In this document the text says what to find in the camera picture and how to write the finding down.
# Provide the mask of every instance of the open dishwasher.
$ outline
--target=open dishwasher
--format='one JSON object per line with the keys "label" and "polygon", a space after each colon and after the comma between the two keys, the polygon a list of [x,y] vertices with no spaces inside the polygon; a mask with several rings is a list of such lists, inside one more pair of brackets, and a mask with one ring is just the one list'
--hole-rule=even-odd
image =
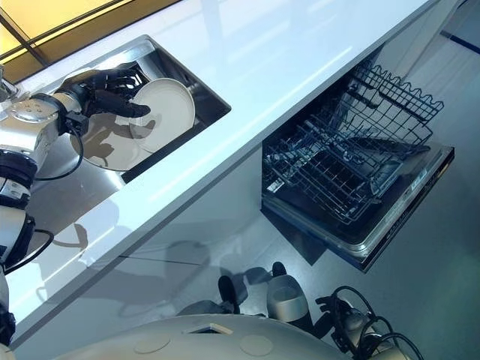
{"label": "open dishwasher", "polygon": [[365,59],[263,142],[262,207],[366,272],[454,158],[443,108]]}

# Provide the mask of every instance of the wire rack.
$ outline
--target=wire rack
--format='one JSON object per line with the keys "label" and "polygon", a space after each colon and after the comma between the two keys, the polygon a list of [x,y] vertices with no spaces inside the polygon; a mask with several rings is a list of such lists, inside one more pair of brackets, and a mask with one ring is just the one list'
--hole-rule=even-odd
{"label": "wire rack", "polygon": [[302,112],[293,132],[265,143],[263,185],[295,188],[350,224],[381,202],[405,159],[429,149],[427,123],[443,103],[380,66],[346,76],[340,100]]}

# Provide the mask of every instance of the black wire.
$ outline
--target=black wire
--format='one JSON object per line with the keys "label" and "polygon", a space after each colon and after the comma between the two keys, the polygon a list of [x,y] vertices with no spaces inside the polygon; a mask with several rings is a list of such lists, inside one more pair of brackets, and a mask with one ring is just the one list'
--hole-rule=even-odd
{"label": "black wire", "polygon": [[367,299],[357,290],[357,289],[354,289],[353,287],[351,286],[347,286],[347,285],[344,285],[344,286],[340,286],[338,287],[334,292],[333,292],[333,295],[335,297],[337,297],[337,294],[342,291],[342,290],[349,290],[351,291],[352,293],[355,293],[362,301],[363,303],[365,304],[365,306],[367,307],[368,311],[375,317],[375,312],[374,312],[374,309],[371,307],[370,303],[367,301]]}
{"label": "black wire", "polygon": [[[363,339],[364,339],[364,336],[365,336],[365,332],[368,330],[368,328],[370,328],[374,323],[377,323],[379,321],[382,321],[383,323],[385,323],[387,325],[387,328],[388,328],[388,331],[389,333],[393,333],[393,328],[392,328],[392,325],[390,324],[390,322],[383,316],[374,316],[372,319],[370,319],[364,326],[363,328],[361,329],[361,333],[360,333],[360,338],[358,339],[358,351],[360,352],[360,354],[362,356],[364,356],[363,354]],[[398,347],[398,342],[397,342],[397,339],[394,338],[394,343],[395,343],[395,346]]]}
{"label": "black wire", "polygon": [[40,246],[38,248],[37,251],[35,251],[33,253],[33,255],[30,255],[29,257],[27,257],[26,259],[22,260],[22,261],[19,261],[18,263],[16,263],[15,265],[12,265],[10,268],[7,268],[5,269],[4,273],[5,275],[8,275],[10,274],[11,272],[14,272],[15,270],[18,270],[20,269],[22,266],[30,263],[32,260],[36,259],[38,257],[38,255],[42,254],[44,252],[44,250],[46,248],[48,248],[48,246],[50,244],[52,244],[53,242],[53,239],[54,239],[54,235],[53,235],[53,232],[51,231],[48,231],[48,230],[43,230],[43,229],[35,229],[34,230],[36,233],[42,233],[42,234],[47,234],[49,236],[48,240],[45,242],[45,244],[43,244],[42,246]]}
{"label": "black wire", "polygon": [[373,349],[370,350],[370,354],[368,354],[368,355],[371,356],[371,354],[377,349],[377,347],[383,341],[387,341],[388,339],[396,339],[396,338],[402,339],[403,341],[405,341],[408,344],[408,346],[410,347],[410,349],[413,350],[413,352],[417,356],[418,360],[424,360],[423,356],[420,353],[420,350],[417,348],[417,346],[408,337],[406,337],[403,334],[400,334],[399,332],[389,332],[388,334],[385,334],[385,335],[379,337],[379,339],[376,342],[376,346]]}
{"label": "black wire", "polygon": [[76,162],[76,165],[70,169],[69,171],[67,171],[66,173],[64,174],[61,174],[61,175],[57,175],[57,176],[53,176],[51,178],[35,178],[36,181],[38,182],[49,182],[50,180],[58,180],[58,179],[62,179],[66,176],[69,176],[71,173],[73,173],[75,170],[77,170],[80,165],[82,164],[82,160],[83,160],[83,141],[82,141],[82,137],[78,134],[77,130],[75,130],[75,127],[73,127],[71,125],[70,122],[67,122],[66,125],[68,126],[68,128],[72,131],[73,135],[75,136],[76,138],[76,141],[78,142],[78,146],[79,146],[79,154],[78,154],[78,161]]}
{"label": "black wire", "polygon": [[357,289],[354,289],[351,286],[347,286],[347,285],[340,286],[331,295],[331,299],[332,299],[332,302],[333,302],[331,312],[332,312],[332,317],[333,317],[333,321],[334,321],[334,327],[337,331],[340,332],[340,335],[343,338],[343,340],[346,341],[346,345],[348,346],[349,351],[353,354],[354,359],[361,359],[361,358],[359,358],[361,353],[356,348],[355,344],[348,337],[347,332],[345,331],[345,328],[341,323],[341,319],[340,319],[340,316],[339,316],[339,313],[338,313],[338,301],[340,300],[338,298],[338,293],[342,290],[349,290],[352,293],[355,293],[364,302],[365,306],[367,307],[367,309],[371,313],[371,315],[373,317],[376,317],[376,315],[375,315],[374,309],[371,307],[371,305],[367,301],[367,299]]}

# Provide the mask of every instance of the robotic hand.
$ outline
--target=robotic hand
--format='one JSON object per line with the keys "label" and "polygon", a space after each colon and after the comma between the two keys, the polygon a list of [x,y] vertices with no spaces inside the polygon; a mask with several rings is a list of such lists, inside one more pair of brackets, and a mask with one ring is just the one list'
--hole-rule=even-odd
{"label": "robotic hand", "polygon": [[[129,101],[143,85],[131,69],[89,70],[66,79],[53,95],[35,94],[7,109],[7,117],[0,119],[0,278],[3,271],[8,274],[18,269],[26,255],[35,219],[25,208],[33,181],[46,180],[35,175],[50,146],[64,133],[79,139],[95,113],[131,118],[148,114],[148,106]],[[2,285],[0,317],[9,314],[8,291]],[[5,337],[0,336],[0,342],[5,344]]]}

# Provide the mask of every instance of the kitchen counter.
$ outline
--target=kitchen counter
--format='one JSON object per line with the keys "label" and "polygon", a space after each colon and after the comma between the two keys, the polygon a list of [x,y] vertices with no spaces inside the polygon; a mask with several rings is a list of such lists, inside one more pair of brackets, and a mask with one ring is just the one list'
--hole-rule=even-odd
{"label": "kitchen counter", "polygon": [[146,241],[293,113],[435,3],[404,0],[386,8],[381,0],[184,0],[25,80],[25,89],[38,89],[148,34],[232,111],[7,276],[16,337],[34,331],[119,255]]}

